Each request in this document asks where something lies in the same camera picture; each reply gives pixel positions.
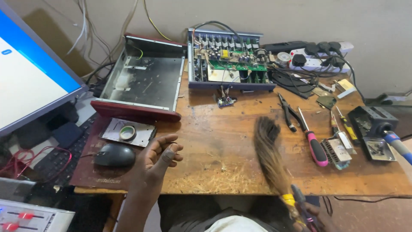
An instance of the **scratched wood surface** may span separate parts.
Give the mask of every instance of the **scratched wood surface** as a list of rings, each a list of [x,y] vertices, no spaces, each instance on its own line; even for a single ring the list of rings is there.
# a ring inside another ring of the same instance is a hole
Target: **scratched wood surface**
[[[331,84],[331,79],[323,79]],[[291,107],[303,110],[308,127],[318,140],[331,136],[330,111],[317,103],[318,96],[305,100],[276,87],[274,92],[241,94],[230,91],[238,102],[233,107],[218,108],[216,90],[188,89],[187,73],[183,73],[176,111],[180,123],[158,122],[157,136],[177,133],[177,142],[184,145],[184,160],[169,168],[164,178],[163,194],[270,194],[253,148],[253,126],[259,116],[274,118],[281,127],[280,146],[292,182],[306,195],[412,195],[412,186],[397,162],[373,163],[360,148],[352,155],[348,168],[337,170],[333,165],[318,167],[312,161],[308,141],[301,130],[291,132],[284,120],[277,92]],[[362,101],[352,93],[337,106],[345,115]],[[76,187],[79,193],[124,193],[108,189]]]

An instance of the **yellow screwdriver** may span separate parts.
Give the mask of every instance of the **yellow screwdriver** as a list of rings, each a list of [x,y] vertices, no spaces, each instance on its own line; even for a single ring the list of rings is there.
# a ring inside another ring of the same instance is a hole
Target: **yellow screwdriver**
[[[358,146],[360,144],[358,138],[356,137],[355,133],[353,132],[352,127],[349,125],[349,122],[346,120],[345,116],[342,115],[342,113],[340,112],[339,108],[336,106],[337,111],[339,112],[340,115],[340,119],[343,122],[343,125],[345,126],[346,130],[348,131],[349,135],[351,136],[352,140],[353,140],[353,144],[355,146]]]

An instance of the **wall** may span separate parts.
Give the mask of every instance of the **wall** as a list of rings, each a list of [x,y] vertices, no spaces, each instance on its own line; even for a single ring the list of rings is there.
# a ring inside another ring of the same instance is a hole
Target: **wall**
[[[23,18],[41,10],[73,43],[80,28],[73,26],[44,1],[82,25],[76,0],[6,0]],[[99,35],[112,47],[119,38],[132,4],[133,0],[87,0],[89,17]],[[412,88],[412,78],[409,76],[412,66],[408,65],[412,61],[408,56],[412,53],[412,2],[407,0],[147,0],[147,8],[160,31],[180,42],[185,39],[185,28],[208,20],[221,21],[237,31],[264,33],[263,44],[293,40],[350,41],[355,49],[347,59],[353,65],[356,83],[366,97],[376,97],[384,91],[404,92]],[[47,25],[48,22],[35,23]],[[127,31],[160,37],[145,15],[142,0]],[[49,29],[41,37],[44,39],[53,32]],[[54,50],[62,49],[56,41],[50,43],[55,43],[52,46]],[[105,53],[94,43],[90,57],[101,62]],[[80,62],[77,56],[71,60]],[[82,75],[89,68],[77,68],[75,71]]]

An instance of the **person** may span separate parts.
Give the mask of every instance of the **person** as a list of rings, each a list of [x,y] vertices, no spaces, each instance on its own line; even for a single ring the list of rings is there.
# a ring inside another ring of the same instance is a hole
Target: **person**
[[[116,232],[142,232],[156,201],[162,232],[310,232],[292,221],[286,206],[275,196],[258,198],[249,213],[231,207],[221,210],[210,195],[160,196],[167,168],[183,160],[178,154],[183,145],[174,142],[177,138],[177,134],[154,138],[138,155]],[[339,232],[318,207],[309,203],[306,207],[323,231]]]

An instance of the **computer mouse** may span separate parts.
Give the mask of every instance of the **computer mouse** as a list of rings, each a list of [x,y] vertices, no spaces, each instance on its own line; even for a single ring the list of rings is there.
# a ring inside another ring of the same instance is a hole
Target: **computer mouse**
[[[136,160],[133,149],[121,144],[106,144],[94,157],[94,163],[109,167],[131,166]]]

